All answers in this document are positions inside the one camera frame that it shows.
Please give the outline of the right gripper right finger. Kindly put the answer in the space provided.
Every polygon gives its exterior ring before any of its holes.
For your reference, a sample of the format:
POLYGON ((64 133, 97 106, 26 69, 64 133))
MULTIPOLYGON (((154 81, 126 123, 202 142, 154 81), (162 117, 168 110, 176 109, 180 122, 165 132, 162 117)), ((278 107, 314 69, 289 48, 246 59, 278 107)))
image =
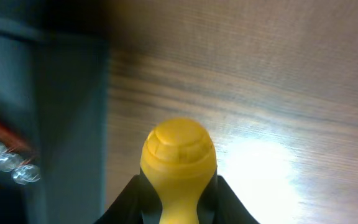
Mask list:
POLYGON ((199 224, 259 224, 228 183, 214 174, 197 203, 199 224))

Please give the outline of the dark green box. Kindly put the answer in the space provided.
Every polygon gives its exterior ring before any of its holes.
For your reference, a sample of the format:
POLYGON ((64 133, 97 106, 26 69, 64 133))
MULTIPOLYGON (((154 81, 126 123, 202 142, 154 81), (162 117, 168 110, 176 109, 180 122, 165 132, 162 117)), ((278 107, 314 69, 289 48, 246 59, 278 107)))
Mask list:
POLYGON ((97 0, 0 0, 0 120, 34 149, 30 223, 104 212, 109 46, 97 0))

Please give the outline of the yellow black stubby screwdriver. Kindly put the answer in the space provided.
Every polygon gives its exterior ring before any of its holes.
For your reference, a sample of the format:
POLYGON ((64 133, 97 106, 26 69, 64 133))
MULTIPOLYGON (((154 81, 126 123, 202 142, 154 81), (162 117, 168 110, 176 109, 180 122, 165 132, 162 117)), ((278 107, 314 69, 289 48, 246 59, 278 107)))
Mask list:
POLYGON ((216 150, 192 119, 169 119, 153 128, 140 159, 144 223, 211 224, 218 203, 216 150))

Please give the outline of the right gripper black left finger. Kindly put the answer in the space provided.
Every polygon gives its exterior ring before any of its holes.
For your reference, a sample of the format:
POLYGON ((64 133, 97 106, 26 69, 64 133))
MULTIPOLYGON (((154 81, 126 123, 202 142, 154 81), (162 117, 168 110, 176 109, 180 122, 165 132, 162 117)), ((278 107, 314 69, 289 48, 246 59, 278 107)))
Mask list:
POLYGON ((133 176, 94 224, 159 224, 162 203, 145 174, 133 176))

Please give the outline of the orange socket rail with sockets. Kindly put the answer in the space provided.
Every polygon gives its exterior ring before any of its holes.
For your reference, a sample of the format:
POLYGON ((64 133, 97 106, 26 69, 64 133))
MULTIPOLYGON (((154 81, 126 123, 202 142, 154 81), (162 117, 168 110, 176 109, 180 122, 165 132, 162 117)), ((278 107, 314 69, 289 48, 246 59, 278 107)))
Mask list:
POLYGON ((35 164, 39 154, 20 136, 0 123, 0 171, 10 173, 19 185, 38 182, 40 167, 35 164))

